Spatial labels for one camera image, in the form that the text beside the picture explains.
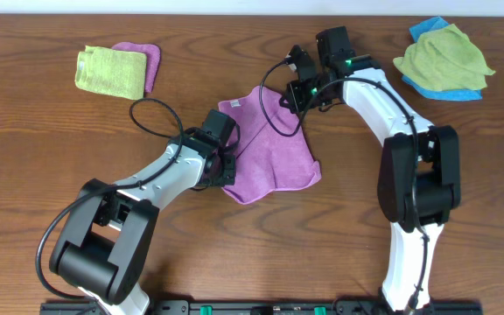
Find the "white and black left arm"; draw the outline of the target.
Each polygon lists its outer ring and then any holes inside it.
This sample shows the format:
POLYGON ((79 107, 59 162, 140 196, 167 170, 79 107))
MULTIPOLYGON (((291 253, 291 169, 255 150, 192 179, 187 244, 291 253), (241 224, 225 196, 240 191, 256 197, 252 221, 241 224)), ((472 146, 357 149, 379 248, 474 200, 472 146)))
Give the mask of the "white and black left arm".
POLYGON ((198 128, 169 141, 164 153, 138 173, 112 185, 88 181, 65 217, 51 257, 51 272, 82 291, 73 314, 145 314, 151 300, 141 289, 151 239, 162 209, 194 187, 235 181, 239 126, 210 110, 198 128))

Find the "purple microfiber cloth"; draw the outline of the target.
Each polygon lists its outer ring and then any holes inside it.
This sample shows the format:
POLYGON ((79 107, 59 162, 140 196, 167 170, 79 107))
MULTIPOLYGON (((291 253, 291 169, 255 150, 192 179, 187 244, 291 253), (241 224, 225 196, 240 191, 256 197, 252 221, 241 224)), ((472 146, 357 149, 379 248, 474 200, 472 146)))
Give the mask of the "purple microfiber cloth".
POLYGON ((249 95, 221 101, 220 112, 233 118, 240 127, 229 142, 239 144, 234 150, 235 182, 223 191, 236 202, 247 205, 275 191, 298 191, 318 183, 321 168, 310 151, 304 133, 292 132, 298 117, 279 105, 281 95, 266 87, 254 87, 249 95))

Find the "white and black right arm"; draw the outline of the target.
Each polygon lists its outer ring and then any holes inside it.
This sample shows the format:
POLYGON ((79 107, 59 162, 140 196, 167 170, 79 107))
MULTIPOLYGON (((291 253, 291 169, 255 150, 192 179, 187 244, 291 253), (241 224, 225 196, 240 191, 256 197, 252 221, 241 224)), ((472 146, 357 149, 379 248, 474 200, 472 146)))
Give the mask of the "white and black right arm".
POLYGON ((348 301, 341 312, 480 312, 472 304, 434 302, 428 290, 438 238, 461 200, 457 132, 413 110, 380 64, 355 52, 346 27, 323 30, 316 43, 318 61, 299 45, 284 57, 297 79, 288 83, 280 104, 305 116, 340 100, 360 115, 382 147, 377 198, 391 227, 388 270, 378 300, 348 301))

